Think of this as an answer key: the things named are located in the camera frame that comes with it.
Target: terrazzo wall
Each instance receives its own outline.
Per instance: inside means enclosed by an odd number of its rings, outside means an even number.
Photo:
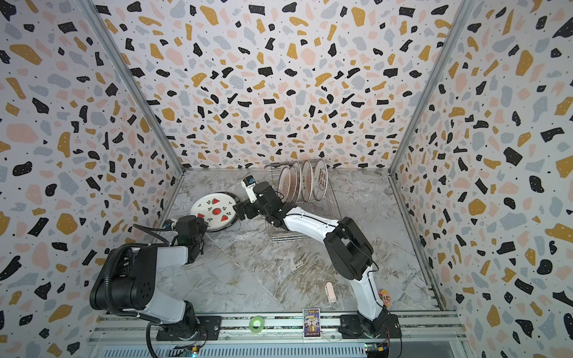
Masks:
[[[109,249],[176,173],[73,2],[0,11],[0,356],[76,357]]]
[[[476,357],[573,356],[572,16],[476,2],[395,174]]]
[[[96,0],[185,167],[391,163],[459,1]]]

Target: marble floor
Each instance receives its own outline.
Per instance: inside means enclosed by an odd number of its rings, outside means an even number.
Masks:
[[[194,201],[217,191],[241,199],[240,180],[264,171],[186,172],[169,217],[188,215]],[[342,217],[355,220],[374,248],[379,289],[392,298],[390,310],[438,310],[426,285],[385,172],[329,171]],[[356,310],[346,279],[337,274],[323,244],[311,239],[272,242],[262,217],[237,221],[205,235],[205,254],[192,265],[168,267],[157,287],[193,303],[196,312],[297,312]],[[334,285],[337,301],[328,303],[324,285]]]

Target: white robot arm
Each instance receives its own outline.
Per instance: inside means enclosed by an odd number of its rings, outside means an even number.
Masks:
[[[308,213],[292,203],[283,203],[268,182],[257,184],[252,176],[243,179],[248,200],[235,206],[240,220],[263,215],[276,227],[305,234],[323,243],[335,269],[350,281],[358,302],[364,332],[378,337],[388,311],[378,296],[372,272],[372,246],[350,218],[340,221]]]
[[[234,206],[240,220],[262,215],[276,227],[305,234],[323,243],[336,271],[350,281],[358,302],[358,320],[362,332],[355,327],[341,326],[339,332],[358,338],[366,335],[377,338],[384,333],[384,322],[389,315],[378,296],[372,276],[372,246],[356,223],[350,218],[340,221],[322,218],[308,213],[292,203],[283,203],[268,182],[256,183],[252,176],[242,182],[249,199]],[[153,229],[134,225],[150,234],[155,231],[177,231],[175,240],[169,245],[127,243],[110,251],[108,258],[90,293],[93,309],[104,309],[117,316],[137,317],[151,324],[159,325],[158,340],[189,339],[200,332],[204,320],[221,323],[221,317],[197,317],[193,305],[174,299],[155,288],[157,269],[173,265],[193,263],[202,254],[203,235],[207,224],[202,218],[188,215],[170,228]],[[216,340],[218,331],[205,339]],[[152,356],[149,327],[147,344]]]

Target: dish rack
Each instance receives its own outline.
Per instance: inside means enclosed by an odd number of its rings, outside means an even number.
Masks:
[[[313,168],[317,161],[318,160],[311,160]],[[278,177],[281,175],[282,168],[284,166],[290,166],[291,164],[292,162],[282,162],[265,165],[265,180],[273,186],[273,189],[278,190]],[[319,215],[321,217],[334,220],[342,219],[342,216],[340,215],[340,208],[338,208],[338,202],[334,196],[334,190],[332,190],[330,178],[328,178],[326,194],[322,200],[309,200],[308,202],[299,201],[296,202],[296,204],[303,210]],[[268,222],[266,223],[266,230],[273,242],[295,241],[310,238],[304,234],[286,231],[279,227],[274,227]]]

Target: plate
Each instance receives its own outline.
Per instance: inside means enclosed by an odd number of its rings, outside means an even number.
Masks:
[[[281,170],[281,176],[278,177],[278,192],[282,202],[287,201],[288,191],[291,187],[291,170],[289,167],[284,167]]]
[[[314,177],[312,174],[312,164],[310,160],[305,160],[303,164],[303,201],[307,202],[312,195]]]
[[[294,196],[292,197],[292,202],[296,203],[303,199],[303,193],[301,190],[303,187],[303,169],[300,167],[299,162],[292,163],[292,167],[296,171],[296,190]]]
[[[198,199],[191,207],[190,215],[203,218],[207,223],[207,231],[218,231],[230,226],[237,216],[233,205],[237,201],[232,196],[216,192]]]
[[[294,167],[289,167],[289,171],[290,171],[290,175],[291,175],[291,185],[289,186],[289,190],[288,190],[288,196],[286,197],[285,203],[290,203],[292,201],[292,199],[295,197],[296,195],[296,191],[299,189],[298,188],[298,173],[296,172],[296,169]]]
[[[315,164],[314,177],[315,183],[312,192],[314,193],[316,200],[322,200],[326,194],[326,188],[328,186],[328,172],[326,163],[322,159],[319,159]]]

